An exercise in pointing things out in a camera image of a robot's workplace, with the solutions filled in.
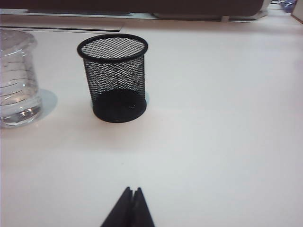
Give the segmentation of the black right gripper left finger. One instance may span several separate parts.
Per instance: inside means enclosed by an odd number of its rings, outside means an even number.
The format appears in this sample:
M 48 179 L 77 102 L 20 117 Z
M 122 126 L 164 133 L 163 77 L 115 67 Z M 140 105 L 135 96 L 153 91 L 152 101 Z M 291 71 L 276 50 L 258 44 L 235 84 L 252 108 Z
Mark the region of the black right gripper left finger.
M 133 190 L 126 187 L 101 227 L 133 227 L 133 208 Z

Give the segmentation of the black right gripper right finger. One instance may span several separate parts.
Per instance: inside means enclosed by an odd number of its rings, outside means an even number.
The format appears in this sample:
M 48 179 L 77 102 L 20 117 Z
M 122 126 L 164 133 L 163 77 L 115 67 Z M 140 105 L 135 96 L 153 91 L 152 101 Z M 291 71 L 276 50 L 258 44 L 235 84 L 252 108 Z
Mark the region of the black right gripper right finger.
M 138 188 L 134 193 L 133 227 L 155 227 L 141 188 Z

